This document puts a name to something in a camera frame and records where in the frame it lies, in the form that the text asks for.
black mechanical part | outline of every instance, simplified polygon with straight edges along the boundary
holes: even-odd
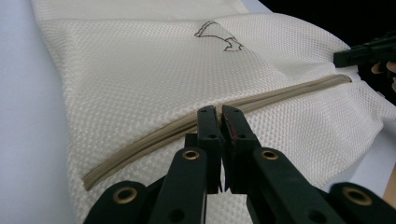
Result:
[[[395,209],[370,190],[357,184],[334,184],[327,199],[347,223],[396,223]]]
[[[197,146],[207,155],[207,193],[217,194],[221,188],[221,146],[224,140],[219,130],[216,108],[203,107],[197,112]]]
[[[256,134],[251,131],[241,110],[224,105],[222,107],[221,132],[226,140],[222,152],[225,190],[233,194],[247,194],[250,171],[248,169],[251,152],[260,147]]]
[[[269,204],[276,218],[273,223],[345,223],[282,152],[263,147],[252,154],[253,179],[266,201],[260,207]],[[249,195],[250,200],[255,198],[257,194]]]
[[[387,62],[396,63],[396,31],[388,32],[372,42],[335,52],[333,55],[335,67],[380,63],[380,71],[387,71]],[[388,70],[387,76],[389,78],[395,77],[395,75]]]
[[[176,153],[148,223],[205,223],[206,160],[196,147]]]
[[[247,193],[247,210],[253,224],[274,224],[276,217],[266,201],[265,197],[260,192],[257,184],[251,182]]]
[[[117,183],[102,194],[84,224],[145,223],[149,217],[147,197],[148,191],[140,183],[132,181]]]

fiberglass cloth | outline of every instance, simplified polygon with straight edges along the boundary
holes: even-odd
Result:
[[[206,105],[333,74],[352,82],[247,113],[264,147],[281,150],[317,187],[362,157],[396,108],[335,68],[348,46],[286,15],[248,14],[233,1],[34,0],[36,21],[64,84],[68,173],[78,222],[109,186],[149,185],[183,139],[126,166],[91,190],[82,177],[143,136]],[[209,195],[207,223],[250,223],[243,195]]]

white surface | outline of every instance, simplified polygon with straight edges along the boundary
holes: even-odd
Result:
[[[341,179],[382,195],[396,162],[395,139],[396,123],[387,123],[357,170]],[[75,223],[67,191],[66,145],[62,83],[30,2],[2,1],[0,223]]]

white fabric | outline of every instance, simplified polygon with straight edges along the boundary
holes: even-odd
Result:
[[[90,191],[81,178],[120,149],[205,105],[316,80],[352,78],[247,114],[265,147],[282,150],[315,186],[359,159],[396,108],[335,68],[348,46],[305,21],[247,14],[234,1],[34,0],[64,82],[70,193],[78,221],[109,186],[166,174],[180,139]],[[207,223],[250,223],[244,196],[210,195]]]

screw hole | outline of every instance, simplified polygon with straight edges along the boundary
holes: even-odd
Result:
[[[353,203],[368,206],[373,203],[373,200],[363,191],[355,188],[343,188],[343,194]]]
[[[196,160],[198,159],[198,157],[199,157],[199,152],[195,150],[189,150],[183,153],[183,158],[189,161]]]
[[[273,152],[273,151],[265,150],[265,151],[262,152],[262,157],[265,158],[265,159],[267,159],[267,160],[274,161],[274,160],[276,160],[279,156],[278,156],[275,152]]]
[[[315,223],[326,223],[327,218],[317,210],[311,210],[308,214],[309,219]]]
[[[180,209],[175,209],[169,212],[169,220],[171,222],[179,222],[184,219],[184,212]]]
[[[114,195],[113,195],[113,200],[116,203],[124,204],[124,203],[129,203],[136,198],[137,191],[136,189],[132,187],[125,187],[122,189],[118,189]]]

